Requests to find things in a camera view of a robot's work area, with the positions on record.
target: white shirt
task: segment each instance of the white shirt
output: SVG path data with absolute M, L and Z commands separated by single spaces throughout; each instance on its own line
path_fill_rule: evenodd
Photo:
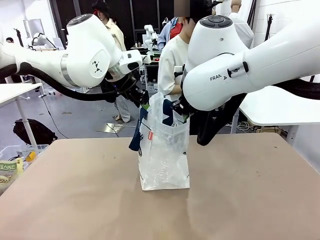
M 175 85 L 180 85 L 182 76 L 175 78 L 175 66 L 182 66 L 187 61 L 188 47 L 185 41 L 177 35 L 164 46 L 159 62 L 158 70 L 158 91 L 167 95 L 166 98 L 175 101 L 181 96 L 168 95 Z
M 255 35 L 248 23 L 244 21 L 236 12 L 230 13 L 229 18 L 233 21 L 235 30 L 241 41 L 248 49 L 250 49 Z
M 126 46 L 125 46 L 125 39 L 124 39 L 124 34 L 120 30 L 120 28 L 112 21 L 110 18 L 107 24 L 105 25 L 106 28 L 109 30 L 111 33 L 115 45 L 121 50 L 121 51 L 127 51 Z

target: silver ring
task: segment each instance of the silver ring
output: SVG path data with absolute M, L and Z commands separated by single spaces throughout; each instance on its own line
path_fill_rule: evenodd
M 64 79 L 71 85 L 74 87 L 79 87 L 77 84 L 74 83 L 74 81 L 72 81 L 72 79 L 70 78 L 69 74 L 68 74 L 68 70 L 67 70 L 67 58 L 68 58 L 68 54 L 63 54 L 62 58 L 61 58 L 61 72 L 62 75 L 64 77 Z

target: wall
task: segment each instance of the wall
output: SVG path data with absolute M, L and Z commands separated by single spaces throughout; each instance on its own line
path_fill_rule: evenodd
M 253 0 L 242 0 L 241 8 L 239 10 L 239 15 L 242 19 L 247 20 L 249 17 L 251 5 Z M 215 7 L 217 15 L 228 16 L 231 13 L 231 3 L 232 0 L 224 0 L 223 3 Z
M 57 38 L 57 30 L 54 23 L 49 0 L 23 0 L 26 19 L 41 19 L 44 34 L 47 38 Z
M 27 33 L 24 20 L 41 19 L 43 30 L 51 40 L 57 38 L 49 0 L 0 0 L 0 25 L 4 39 L 11 37 L 18 43 L 17 33 L 13 28 L 19 29 L 23 44 L 26 46 Z
M 0 27 L 4 40 L 11 37 L 15 43 L 19 42 L 15 28 L 20 30 L 23 44 L 27 43 L 24 19 L 25 13 L 21 0 L 0 0 Z
M 320 0 L 260 0 L 258 1 L 253 25 L 254 46 L 265 40 L 267 14 L 275 14 L 270 28 L 270 37 L 296 20 L 311 21 L 319 14 Z M 319 75 L 314 79 L 320 82 Z M 296 135 L 294 148 L 311 164 L 320 170 L 320 125 L 302 125 Z

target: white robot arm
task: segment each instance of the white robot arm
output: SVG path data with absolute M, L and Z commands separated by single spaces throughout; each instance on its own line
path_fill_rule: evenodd
M 118 92 L 135 85 L 129 74 L 143 64 L 138 50 L 119 50 L 110 32 L 92 14 L 75 17 L 67 29 L 66 50 L 36 52 L 17 44 L 0 43 L 0 76 L 36 75 L 54 88 L 59 84 L 94 87 L 105 77 Z
M 36 33 L 31 41 L 32 46 L 45 46 L 46 48 L 56 48 L 56 46 L 43 33 Z
M 203 18 L 189 44 L 182 85 L 186 101 L 211 111 L 232 96 L 320 74 L 319 27 L 320 19 L 300 21 L 248 49 L 228 17 Z
M 148 38 L 145 41 L 145 44 L 148 46 L 148 55 L 153 56 L 154 46 L 157 45 L 158 42 L 158 35 L 152 25 L 145 25 L 144 30 L 146 32 L 146 37 Z

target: table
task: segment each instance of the table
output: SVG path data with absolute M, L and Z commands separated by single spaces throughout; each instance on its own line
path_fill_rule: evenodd
M 7 102 L 11 99 L 15 99 L 15 102 L 18 106 L 19 112 L 21 114 L 22 122 L 24 124 L 26 133 L 30 139 L 32 145 L 37 145 L 35 136 L 32 133 L 31 127 L 29 125 L 29 121 L 23 111 L 21 105 L 21 98 L 19 97 L 21 94 L 29 92 L 33 89 L 42 86 L 42 83 L 12 83 L 12 84 L 0 84 L 0 104 Z
M 320 176 L 279 135 L 192 136 L 191 188 L 148 192 L 130 141 L 52 143 L 0 196 L 0 239 L 319 239 Z
M 319 100 L 299 97 L 275 86 L 249 93 L 240 105 L 241 112 L 257 126 L 290 126 L 287 141 L 291 145 L 299 125 L 320 123 L 319 109 Z M 236 132 L 237 115 L 231 133 Z

